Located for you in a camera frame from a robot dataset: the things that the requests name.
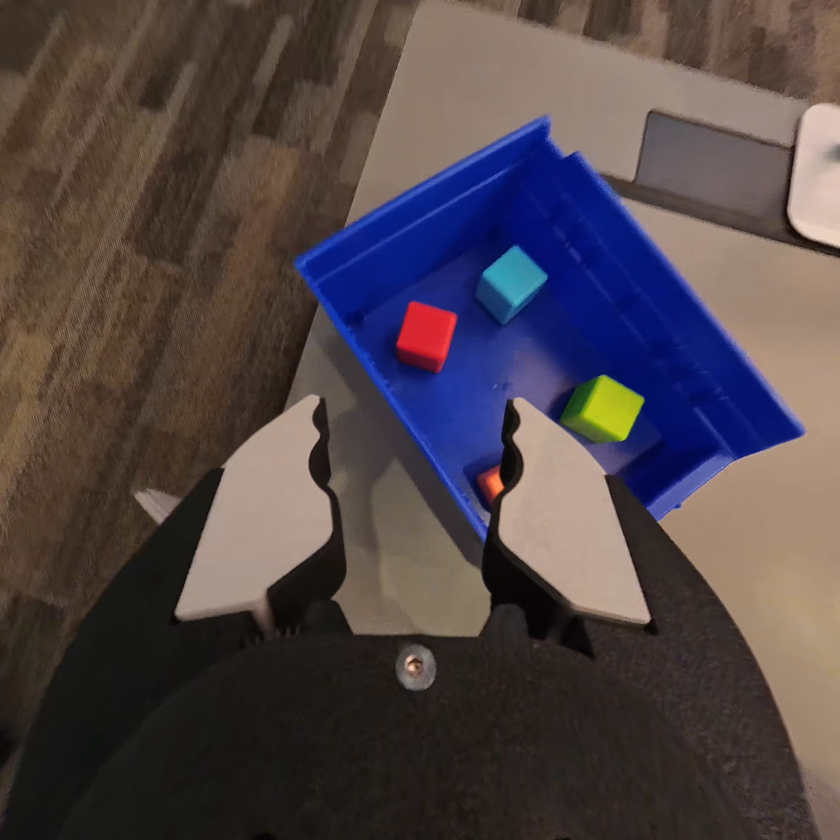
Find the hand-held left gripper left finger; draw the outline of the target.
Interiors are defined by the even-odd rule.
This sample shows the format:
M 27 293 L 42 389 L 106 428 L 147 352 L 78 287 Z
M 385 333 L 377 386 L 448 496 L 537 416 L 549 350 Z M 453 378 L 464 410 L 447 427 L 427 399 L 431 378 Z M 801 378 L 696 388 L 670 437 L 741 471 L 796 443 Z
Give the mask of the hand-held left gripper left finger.
M 176 620 L 246 613 L 265 637 L 307 631 L 346 577 L 329 438 L 325 399 L 307 395 L 228 458 Z

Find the green cube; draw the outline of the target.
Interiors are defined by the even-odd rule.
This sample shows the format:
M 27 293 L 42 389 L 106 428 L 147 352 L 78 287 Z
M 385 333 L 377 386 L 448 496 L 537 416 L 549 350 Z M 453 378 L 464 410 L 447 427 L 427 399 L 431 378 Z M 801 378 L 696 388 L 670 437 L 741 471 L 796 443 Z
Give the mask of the green cube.
M 622 443 L 644 404 L 642 395 L 601 374 L 574 389 L 559 423 L 594 444 Z

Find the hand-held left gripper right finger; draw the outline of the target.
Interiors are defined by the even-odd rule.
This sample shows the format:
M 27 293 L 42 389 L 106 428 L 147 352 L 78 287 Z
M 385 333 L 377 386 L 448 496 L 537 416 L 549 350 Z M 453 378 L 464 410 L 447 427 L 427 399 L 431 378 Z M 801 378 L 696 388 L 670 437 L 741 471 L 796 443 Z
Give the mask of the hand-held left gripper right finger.
M 502 490 L 482 553 L 491 613 L 516 607 L 534 640 L 587 640 L 587 618 L 649 629 L 613 478 L 524 398 L 507 402 L 501 440 Z

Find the dark rectangular table pad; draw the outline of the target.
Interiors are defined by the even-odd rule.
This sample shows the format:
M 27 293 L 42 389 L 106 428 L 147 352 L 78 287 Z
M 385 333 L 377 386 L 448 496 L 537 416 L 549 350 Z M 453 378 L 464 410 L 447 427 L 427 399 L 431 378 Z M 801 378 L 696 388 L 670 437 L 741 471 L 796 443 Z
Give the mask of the dark rectangular table pad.
M 651 111 L 634 182 L 695 204 L 783 222 L 791 157 L 788 145 Z

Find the red cube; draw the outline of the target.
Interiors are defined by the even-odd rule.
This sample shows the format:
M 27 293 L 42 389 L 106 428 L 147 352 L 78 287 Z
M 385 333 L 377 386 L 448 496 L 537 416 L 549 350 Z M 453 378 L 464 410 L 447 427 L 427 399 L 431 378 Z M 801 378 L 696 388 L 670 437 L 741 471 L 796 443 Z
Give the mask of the red cube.
M 457 320 L 452 311 L 410 301 L 396 341 L 397 359 L 422 371 L 441 372 Z

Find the blue plastic bin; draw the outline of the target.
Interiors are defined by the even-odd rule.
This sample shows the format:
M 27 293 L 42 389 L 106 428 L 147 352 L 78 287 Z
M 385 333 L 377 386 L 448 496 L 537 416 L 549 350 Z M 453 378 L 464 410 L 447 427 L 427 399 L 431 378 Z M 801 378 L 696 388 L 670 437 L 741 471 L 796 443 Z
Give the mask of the blue plastic bin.
M 501 461 L 508 400 L 553 420 L 610 375 L 645 398 L 622 443 L 584 444 L 659 520 L 730 463 L 805 426 L 580 152 L 544 115 L 295 258 L 364 372 L 483 539 L 481 467 Z M 481 272 L 514 245 L 549 278 L 499 325 Z M 400 362 L 407 305 L 457 314 L 439 373 Z

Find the white document stand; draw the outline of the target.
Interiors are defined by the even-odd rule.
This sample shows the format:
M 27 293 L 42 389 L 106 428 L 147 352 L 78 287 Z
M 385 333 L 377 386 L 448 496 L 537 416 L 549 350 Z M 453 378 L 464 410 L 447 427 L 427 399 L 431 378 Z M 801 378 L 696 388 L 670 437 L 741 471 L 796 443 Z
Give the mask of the white document stand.
M 839 107 L 817 103 L 799 120 L 786 214 L 793 230 L 839 248 Z

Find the light blue cube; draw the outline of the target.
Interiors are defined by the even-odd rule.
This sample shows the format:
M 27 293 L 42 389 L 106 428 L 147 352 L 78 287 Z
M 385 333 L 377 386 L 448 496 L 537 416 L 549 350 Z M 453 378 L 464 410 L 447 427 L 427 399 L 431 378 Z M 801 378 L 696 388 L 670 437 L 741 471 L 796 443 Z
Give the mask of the light blue cube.
M 501 326 L 527 307 L 549 278 L 548 272 L 519 245 L 514 245 L 485 268 L 476 300 Z

